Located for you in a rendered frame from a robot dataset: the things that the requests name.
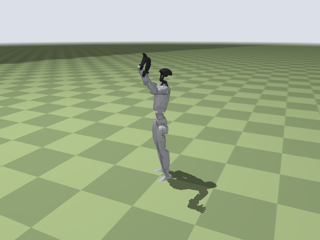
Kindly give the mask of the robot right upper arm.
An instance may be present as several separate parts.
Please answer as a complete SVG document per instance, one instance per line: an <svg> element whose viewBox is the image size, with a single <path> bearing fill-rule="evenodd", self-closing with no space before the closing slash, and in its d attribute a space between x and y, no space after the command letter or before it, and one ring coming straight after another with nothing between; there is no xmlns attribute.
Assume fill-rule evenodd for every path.
<svg viewBox="0 0 320 240"><path fill-rule="evenodd" d="M160 83L155 83L155 82L152 82L156 87L158 86L158 85L160 85ZM146 86L146 84L145 84L145 82L143 81L143 84Z"/></svg>

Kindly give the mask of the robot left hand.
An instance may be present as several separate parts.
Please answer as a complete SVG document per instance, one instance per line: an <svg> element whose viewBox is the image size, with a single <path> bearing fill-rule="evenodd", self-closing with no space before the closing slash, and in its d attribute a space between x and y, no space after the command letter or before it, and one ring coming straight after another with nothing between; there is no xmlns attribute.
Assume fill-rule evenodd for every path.
<svg viewBox="0 0 320 240"><path fill-rule="evenodd" d="M151 67L151 59L149 57L144 58L146 60L145 70L142 72L142 77L145 77L149 73Z"/></svg>

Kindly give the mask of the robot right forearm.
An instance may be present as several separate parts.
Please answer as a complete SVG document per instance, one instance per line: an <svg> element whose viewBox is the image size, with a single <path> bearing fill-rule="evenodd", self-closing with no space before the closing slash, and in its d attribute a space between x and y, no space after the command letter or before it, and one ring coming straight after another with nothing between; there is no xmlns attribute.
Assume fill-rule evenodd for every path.
<svg viewBox="0 0 320 240"><path fill-rule="evenodd" d="M143 71L144 71L144 70L143 70L143 69L142 69L142 70L140 70L140 67L141 67L141 66L139 65L139 66L137 67L137 69L138 69L138 71L139 71L140 75L142 76L142 73L143 73ZM141 78L142 78L142 77L141 77ZM143 80L143 78L142 78L142 80Z"/></svg>

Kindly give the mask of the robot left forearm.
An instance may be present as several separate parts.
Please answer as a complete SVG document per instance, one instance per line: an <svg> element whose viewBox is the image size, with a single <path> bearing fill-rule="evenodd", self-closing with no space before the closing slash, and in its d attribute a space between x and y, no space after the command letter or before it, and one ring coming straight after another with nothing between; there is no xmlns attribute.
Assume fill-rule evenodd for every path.
<svg viewBox="0 0 320 240"><path fill-rule="evenodd" d="M142 77L142 74L141 74L141 77ZM151 82L150 78L148 77L148 73L146 73L145 77L142 77L142 78L145 84L147 85L148 89L152 89L155 93L158 92L158 88Z"/></svg>

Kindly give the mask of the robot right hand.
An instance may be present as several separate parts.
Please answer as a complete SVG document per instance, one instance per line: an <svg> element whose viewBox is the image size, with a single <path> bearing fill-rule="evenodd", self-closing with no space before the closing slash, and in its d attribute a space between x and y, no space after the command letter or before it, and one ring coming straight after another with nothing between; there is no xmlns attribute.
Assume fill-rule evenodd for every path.
<svg viewBox="0 0 320 240"><path fill-rule="evenodd" d="M141 64L139 64L140 65L140 70L142 70L143 69L143 67L144 67L144 64L146 63L146 57L147 57L147 55L145 54L145 53L142 53L143 54L143 59L142 59L142 61L141 61Z"/></svg>

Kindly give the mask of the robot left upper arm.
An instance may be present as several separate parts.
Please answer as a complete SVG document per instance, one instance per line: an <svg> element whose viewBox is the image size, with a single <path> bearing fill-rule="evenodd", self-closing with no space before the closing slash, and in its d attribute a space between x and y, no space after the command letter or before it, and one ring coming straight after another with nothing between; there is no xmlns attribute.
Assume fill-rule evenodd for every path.
<svg viewBox="0 0 320 240"><path fill-rule="evenodd" d="M163 88L158 88L158 92L154 92L152 89L149 90L151 94L153 95L168 95L169 94L169 88L168 87L163 87Z"/></svg>

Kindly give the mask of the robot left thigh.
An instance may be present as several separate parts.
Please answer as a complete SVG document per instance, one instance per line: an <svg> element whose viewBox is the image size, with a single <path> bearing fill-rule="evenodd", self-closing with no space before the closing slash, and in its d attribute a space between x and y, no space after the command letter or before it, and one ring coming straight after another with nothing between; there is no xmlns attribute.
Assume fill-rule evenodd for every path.
<svg viewBox="0 0 320 240"><path fill-rule="evenodd" d="M159 154L161 154L161 156L164 156L164 153L166 151L168 151L167 149L165 149L166 146L166 136L163 134L167 134L169 131L168 126L166 126L165 123L161 123L160 126L158 126L157 128L157 132L156 132L156 146L158 149ZM168 151L169 152L169 151Z"/></svg>

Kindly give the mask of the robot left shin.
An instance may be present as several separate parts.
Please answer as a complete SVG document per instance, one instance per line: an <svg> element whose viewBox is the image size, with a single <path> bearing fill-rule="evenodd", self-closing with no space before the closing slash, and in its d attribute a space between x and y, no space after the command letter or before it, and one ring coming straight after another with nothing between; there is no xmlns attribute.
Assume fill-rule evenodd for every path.
<svg viewBox="0 0 320 240"><path fill-rule="evenodd" d="M164 175L166 177L169 177L170 153L168 151L165 151L163 157L160 154L160 161L161 161Z"/></svg>

